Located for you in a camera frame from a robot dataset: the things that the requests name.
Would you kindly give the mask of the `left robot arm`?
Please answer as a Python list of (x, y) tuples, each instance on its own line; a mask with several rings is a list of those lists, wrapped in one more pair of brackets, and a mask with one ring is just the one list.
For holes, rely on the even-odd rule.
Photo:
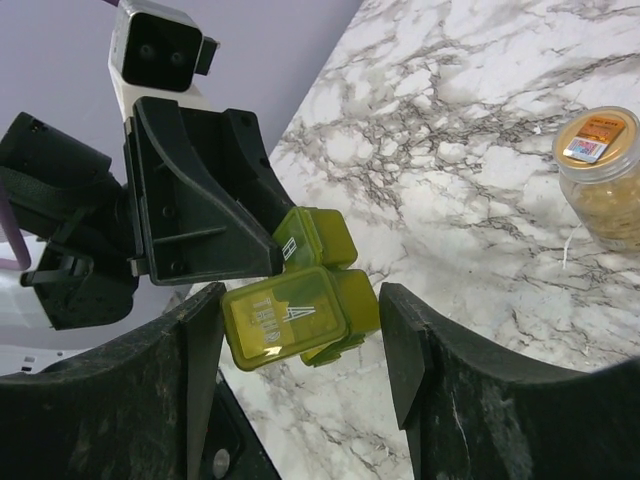
[(44, 245), (19, 283), (53, 328), (124, 319), (141, 277), (176, 287), (283, 271), (273, 235), (294, 203), (255, 114), (145, 96), (124, 127), (125, 183), (108, 156), (31, 114), (2, 137), (5, 211)]

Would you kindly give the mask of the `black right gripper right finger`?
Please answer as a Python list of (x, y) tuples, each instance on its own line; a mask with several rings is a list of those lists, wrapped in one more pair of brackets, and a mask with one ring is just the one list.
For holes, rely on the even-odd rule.
[(381, 287), (392, 399), (418, 479), (635, 479), (639, 362), (592, 373), (496, 344)]

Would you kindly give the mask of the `clear pill bottle gold lid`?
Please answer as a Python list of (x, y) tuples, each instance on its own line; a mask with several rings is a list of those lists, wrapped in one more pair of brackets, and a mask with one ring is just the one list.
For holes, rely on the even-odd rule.
[(592, 239), (617, 252), (639, 250), (639, 118), (618, 106), (589, 109), (552, 144), (561, 191)]

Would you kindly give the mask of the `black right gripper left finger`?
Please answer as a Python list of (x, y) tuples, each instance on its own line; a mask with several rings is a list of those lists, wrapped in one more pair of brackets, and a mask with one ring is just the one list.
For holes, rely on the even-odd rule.
[(224, 292), (212, 283), (106, 344), (2, 377), (2, 478), (198, 478)]

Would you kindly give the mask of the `green pill organizer box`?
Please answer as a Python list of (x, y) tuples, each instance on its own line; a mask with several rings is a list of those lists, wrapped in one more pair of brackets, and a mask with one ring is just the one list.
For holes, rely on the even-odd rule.
[(221, 302), (235, 365), (246, 372), (299, 357), (327, 365), (380, 328), (378, 300), (343, 215), (295, 207), (273, 234), (284, 271)]

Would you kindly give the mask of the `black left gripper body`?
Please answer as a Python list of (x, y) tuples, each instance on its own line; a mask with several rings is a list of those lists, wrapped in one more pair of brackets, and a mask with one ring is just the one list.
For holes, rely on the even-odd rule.
[(134, 276), (140, 277), (149, 273), (147, 256), (143, 239), (142, 221), (139, 209), (140, 173), (137, 165), (137, 144), (133, 127), (133, 118), (129, 117), (124, 123), (125, 143), (124, 157), (127, 172), (127, 189), (130, 201), (130, 214), (133, 228), (135, 253), (129, 260)]

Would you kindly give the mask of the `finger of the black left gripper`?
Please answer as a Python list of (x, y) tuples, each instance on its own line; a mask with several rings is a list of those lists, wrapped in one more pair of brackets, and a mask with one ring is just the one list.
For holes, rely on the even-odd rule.
[(149, 277), (158, 286), (268, 277), (281, 248), (209, 174), (174, 100), (133, 105), (139, 209)]
[(181, 110), (209, 174), (272, 235), (295, 207), (266, 153), (257, 116), (245, 110)]

